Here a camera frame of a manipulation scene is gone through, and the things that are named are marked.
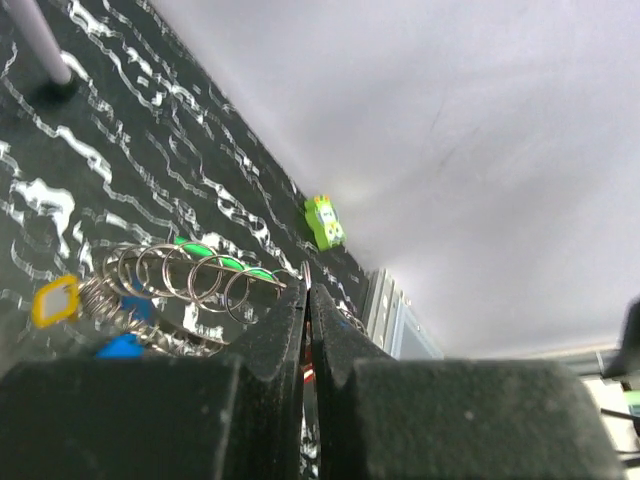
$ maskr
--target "yellow frame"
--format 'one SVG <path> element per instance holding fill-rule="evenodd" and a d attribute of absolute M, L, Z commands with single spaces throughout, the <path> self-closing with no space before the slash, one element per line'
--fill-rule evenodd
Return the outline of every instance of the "yellow frame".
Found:
<path fill-rule="evenodd" d="M 66 287 L 69 292 L 69 305 L 59 313 L 45 318 L 43 316 L 44 299 L 52 291 L 60 287 Z M 33 307 L 31 308 L 31 318 L 38 328 L 46 328 L 58 323 L 66 318 L 75 320 L 78 311 L 78 278 L 75 275 L 64 275 L 63 277 L 48 283 L 38 290 L 33 297 Z"/>

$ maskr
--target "metal spring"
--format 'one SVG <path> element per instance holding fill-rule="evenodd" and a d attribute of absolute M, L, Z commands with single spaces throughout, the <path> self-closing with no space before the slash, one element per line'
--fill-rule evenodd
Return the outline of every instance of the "metal spring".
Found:
<path fill-rule="evenodd" d="M 186 248 L 188 246 L 204 247 L 212 254 L 194 259 Z M 89 318 L 97 322 L 96 327 L 105 325 L 115 326 L 122 333 L 133 333 L 143 345 L 170 355 L 212 355 L 219 352 L 225 342 L 193 333 L 182 326 L 160 320 L 157 325 L 149 325 L 147 322 L 134 318 L 134 312 L 122 310 L 122 297 L 138 297 L 143 299 L 154 298 L 179 298 L 185 302 L 193 302 L 197 307 L 213 312 L 227 312 L 231 318 L 242 324 L 255 323 L 255 321 L 243 321 L 234 315 L 234 310 L 241 307 L 248 299 L 250 286 L 257 281 L 271 284 L 276 295 L 285 288 L 276 274 L 290 272 L 284 269 L 269 271 L 262 267 L 249 267 L 239 271 L 229 268 L 222 263 L 222 259 L 237 260 L 228 255 L 220 255 L 213 248 L 199 242 L 185 242 L 180 245 L 160 244 L 153 246 L 140 245 L 116 245 L 104 256 L 102 262 L 94 265 L 95 276 L 80 284 L 79 295 L 81 311 Z M 149 261 L 162 261 L 162 285 L 154 285 L 149 275 Z M 182 261 L 187 265 L 186 288 L 178 289 L 174 285 L 171 273 L 172 262 Z M 216 273 L 213 285 L 205 292 L 197 293 L 195 279 L 202 268 L 212 268 Z M 303 264 L 302 270 L 306 273 L 306 279 L 310 281 L 308 264 Z M 225 272 L 231 273 L 221 293 L 222 279 Z M 244 295 L 232 304 L 229 294 L 231 287 L 241 277 L 246 277 Z M 213 308 L 205 302 L 221 297 L 223 308 Z"/>
<path fill-rule="evenodd" d="M 212 252 L 209 255 L 200 259 L 193 259 L 187 252 L 186 248 L 189 246 L 198 246 L 206 248 Z M 150 280 L 148 271 L 148 261 L 151 259 L 162 259 L 162 285 L 153 285 Z M 187 275 L 186 288 L 178 289 L 174 285 L 171 264 L 176 260 L 184 260 L 190 265 L 190 271 Z M 185 302 L 194 303 L 198 308 L 213 313 L 227 312 L 231 318 L 239 323 L 247 324 L 254 322 L 244 321 L 234 315 L 234 310 L 240 308 L 249 297 L 250 285 L 256 281 L 263 281 L 270 283 L 276 290 L 276 294 L 285 288 L 285 284 L 282 283 L 276 277 L 276 274 L 286 272 L 291 275 L 290 272 L 284 269 L 269 271 L 262 267 L 249 267 L 244 270 L 238 271 L 233 268 L 229 268 L 222 263 L 223 259 L 237 260 L 229 255 L 218 254 L 214 249 L 199 242 L 185 242 L 180 245 L 173 244 L 160 244 L 150 247 L 139 245 L 118 245 L 109 255 L 106 255 L 100 265 L 97 265 L 96 272 L 98 276 L 109 286 L 111 290 L 120 296 L 134 296 L 144 299 L 152 298 L 179 298 Z M 135 266 L 131 268 L 131 261 L 135 260 Z M 198 272 L 202 268 L 210 268 L 215 270 L 216 279 L 213 285 L 202 293 L 196 292 L 194 285 Z M 233 275 L 228 280 L 222 292 L 221 285 L 225 272 L 232 273 Z M 229 293 L 232 286 L 241 278 L 246 278 L 246 288 L 244 295 L 239 302 L 232 305 L 230 301 Z M 137 279 L 142 288 L 136 288 L 134 286 L 134 279 Z M 223 308 L 213 308 L 206 305 L 206 302 L 216 296 L 221 296 L 221 303 Z"/>

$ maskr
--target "white surface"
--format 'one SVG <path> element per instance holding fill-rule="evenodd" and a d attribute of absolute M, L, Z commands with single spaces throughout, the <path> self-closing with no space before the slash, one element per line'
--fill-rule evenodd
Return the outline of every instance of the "white surface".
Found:
<path fill-rule="evenodd" d="M 640 290 L 640 3 L 153 3 L 446 353 L 616 340 Z"/>
<path fill-rule="evenodd" d="M 606 408 L 614 412 L 629 413 L 629 406 L 622 387 L 618 382 L 603 382 L 599 378 L 583 380 L 589 390 L 597 408 Z M 611 443 L 615 450 L 621 452 L 638 451 L 638 437 L 630 420 L 614 418 L 602 415 Z M 621 458 L 634 458 L 635 455 L 622 455 Z M 632 468 L 626 471 L 629 480 L 640 480 L 640 468 Z"/>

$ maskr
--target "blue plastic piece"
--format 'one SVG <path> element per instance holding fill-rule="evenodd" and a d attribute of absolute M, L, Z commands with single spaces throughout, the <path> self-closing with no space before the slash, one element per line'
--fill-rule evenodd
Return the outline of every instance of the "blue plastic piece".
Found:
<path fill-rule="evenodd" d="M 138 292 L 146 293 L 137 278 L 133 278 L 131 284 Z M 153 303 L 146 298 L 122 297 L 122 309 L 133 310 L 133 318 L 148 322 L 151 318 L 151 312 L 153 311 Z"/>
<path fill-rule="evenodd" d="M 113 339 L 106 347 L 100 350 L 98 358 L 137 358 L 144 353 L 144 347 L 139 345 L 136 336 L 127 333 Z"/>

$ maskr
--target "metal rod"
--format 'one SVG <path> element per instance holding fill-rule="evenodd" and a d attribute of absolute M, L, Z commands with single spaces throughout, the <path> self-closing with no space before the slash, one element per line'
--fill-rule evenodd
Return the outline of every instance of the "metal rod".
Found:
<path fill-rule="evenodd" d="M 72 80 L 71 69 L 60 55 L 60 47 L 36 0 L 4 0 L 11 16 L 36 57 L 58 85 Z"/>

